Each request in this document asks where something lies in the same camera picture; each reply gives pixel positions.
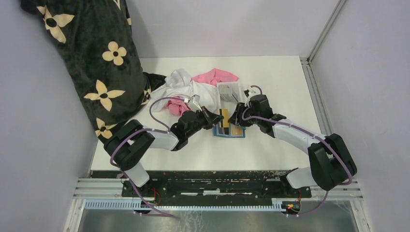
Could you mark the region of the gold striped credit card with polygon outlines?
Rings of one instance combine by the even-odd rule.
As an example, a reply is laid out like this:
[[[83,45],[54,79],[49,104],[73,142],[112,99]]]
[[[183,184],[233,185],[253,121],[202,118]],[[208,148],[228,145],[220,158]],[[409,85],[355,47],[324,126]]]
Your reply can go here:
[[[223,120],[220,122],[220,128],[229,129],[229,111],[226,108],[220,108],[220,115]]]

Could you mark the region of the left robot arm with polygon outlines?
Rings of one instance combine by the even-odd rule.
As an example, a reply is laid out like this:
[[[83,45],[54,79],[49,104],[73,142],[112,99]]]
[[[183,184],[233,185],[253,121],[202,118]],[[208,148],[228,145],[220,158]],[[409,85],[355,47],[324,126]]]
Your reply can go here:
[[[147,128],[132,119],[104,142],[103,147],[110,155],[110,163],[134,183],[133,189],[138,195],[145,197],[151,193],[152,183],[140,160],[148,149],[179,151],[195,133],[212,129],[223,119],[205,107],[196,112],[185,111],[170,131]]]

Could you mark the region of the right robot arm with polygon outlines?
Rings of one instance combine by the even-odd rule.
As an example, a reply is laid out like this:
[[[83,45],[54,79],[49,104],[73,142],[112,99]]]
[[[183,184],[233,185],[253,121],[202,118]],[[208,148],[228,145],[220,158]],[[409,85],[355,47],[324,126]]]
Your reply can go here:
[[[314,133],[274,113],[266,95],[252,96],[245,104],[239,102],[229,122],[240,126],[256,125],[260,131],[298,148],[309,159],[309,166],[288,171],[281,178],[279,191],[292,197],[302,187],[318,186],[330,191],[339,185],[349,185],[357,174],[357,167],[343,138],[332,133]]]

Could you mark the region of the stack of credit cards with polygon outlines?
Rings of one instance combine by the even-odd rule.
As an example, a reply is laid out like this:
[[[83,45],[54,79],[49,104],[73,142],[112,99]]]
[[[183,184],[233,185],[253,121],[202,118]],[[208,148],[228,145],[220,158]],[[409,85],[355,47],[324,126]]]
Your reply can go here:
[[[228,86],[228,85],[221,85],[218,87],[220,97],[227,102],[236,102],[238,103],[240,98],[237,94]]]

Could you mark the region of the blue leather card holder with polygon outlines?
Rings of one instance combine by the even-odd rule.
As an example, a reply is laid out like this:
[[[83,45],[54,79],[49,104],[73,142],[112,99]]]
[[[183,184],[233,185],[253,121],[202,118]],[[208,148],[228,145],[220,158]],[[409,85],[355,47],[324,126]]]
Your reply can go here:
[[[245,128],[230,124],[228,128],[221,128],[215,126],[213,128],[213,135],[222,138],[245,138]]]

